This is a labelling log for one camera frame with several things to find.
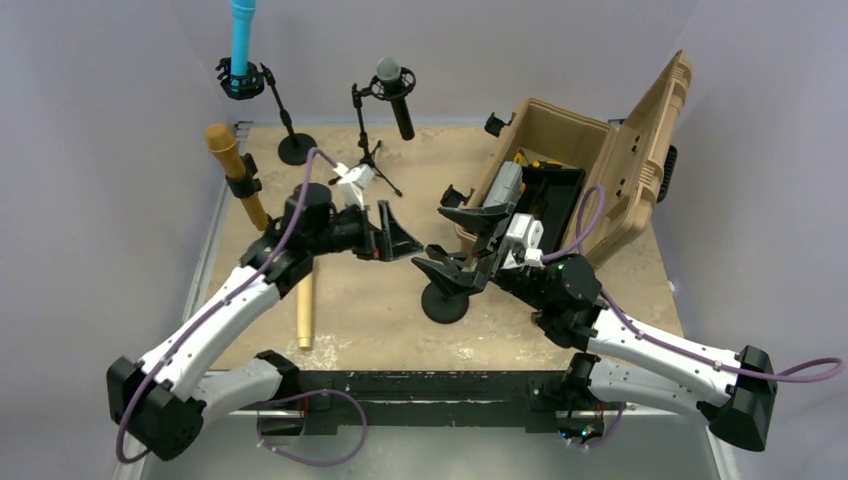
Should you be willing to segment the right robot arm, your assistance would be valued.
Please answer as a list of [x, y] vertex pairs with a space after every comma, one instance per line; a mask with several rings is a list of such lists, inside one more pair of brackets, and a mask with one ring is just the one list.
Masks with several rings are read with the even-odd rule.
[[626, 314], [585, 256], [549, 259], [539, 246], [543, 224], [509, 204], [445, 207], [442, 214], [476, 228], [478, 242], [472, 255], [431, 244], [413, 259], [428, 279], [422, 305], [430, 319], [453, 322], [473, 295], [496, 285], [531, 308], [551, 343], [574, 351], [561, 381], [569, 404], [653, 404], [704, 419], [734, 447], [765, 449], [778, 393], [766, 352], [709, 347]]

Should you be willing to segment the cream microphone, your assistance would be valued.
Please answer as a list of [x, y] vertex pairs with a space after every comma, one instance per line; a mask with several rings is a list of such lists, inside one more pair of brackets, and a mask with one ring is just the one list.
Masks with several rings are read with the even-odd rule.
[[300, 350], [314, 348], [314, 285], [313, 272], [307, 274], [297, 285], [296, 335]]

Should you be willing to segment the gold microphone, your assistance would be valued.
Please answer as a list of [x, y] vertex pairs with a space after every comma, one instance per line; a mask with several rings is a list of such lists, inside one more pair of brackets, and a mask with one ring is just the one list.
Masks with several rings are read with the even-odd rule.
[[254, 178], [254, 172], [248, 168], [240, 154], [235, 133], [227, 125], [216, 123], [206, 128], [204, 139], [208, 151], [223, 169], [232, 195], [240, 201], [254, 227], [264, 231], [269, 220], [259, 199], [260, 182]]

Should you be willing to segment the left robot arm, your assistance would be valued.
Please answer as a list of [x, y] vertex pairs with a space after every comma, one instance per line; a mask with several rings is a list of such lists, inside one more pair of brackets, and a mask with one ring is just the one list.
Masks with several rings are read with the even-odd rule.
[[307, 397], [299, 368], [271, 350], [215, 378], [207, 372], [249, 325], [312, 273], [317, 257], [350, 252], [393, 262], [422, 252], [387, 201], [379, 201], [377, 214], [380, 223], [373, 225], [365, 207], [337, 209], [327, 186], [297, 186], [283, 215], [270, 220], [211, 300], [141, 359], [115, 360], [106, 377], [119, 461], [142, 458], [125, 453], [127, 436], [168, 461], [220, 417], [251, 405], [284, 409]]

